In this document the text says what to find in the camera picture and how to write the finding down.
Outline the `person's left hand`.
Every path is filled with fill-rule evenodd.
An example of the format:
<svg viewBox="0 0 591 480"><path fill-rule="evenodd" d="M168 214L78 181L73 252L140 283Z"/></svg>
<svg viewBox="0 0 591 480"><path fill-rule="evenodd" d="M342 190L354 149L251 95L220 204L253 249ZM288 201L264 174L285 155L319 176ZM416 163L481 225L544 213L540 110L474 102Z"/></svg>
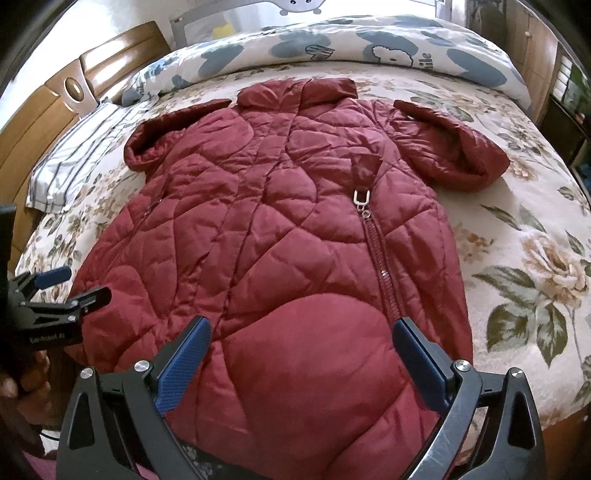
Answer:
<svg viewBox="0 0 591 480"><path fill-rule="evenodd" d="M1 399L7 400L24 419L35 425L46 421L51 410L51 386L48 380L50 359L46 351L34 354L29 368L16 380L1 374Z"/></svg>

